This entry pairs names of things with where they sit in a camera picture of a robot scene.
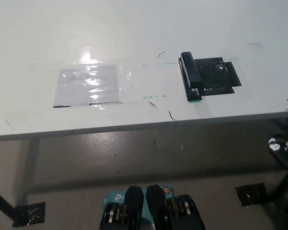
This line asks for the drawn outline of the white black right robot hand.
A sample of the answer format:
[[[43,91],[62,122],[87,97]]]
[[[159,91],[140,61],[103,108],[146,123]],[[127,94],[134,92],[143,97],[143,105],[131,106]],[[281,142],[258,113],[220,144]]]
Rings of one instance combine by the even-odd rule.
[[[268,141],[271,155],[288,171],[288,133],[275,134]]]

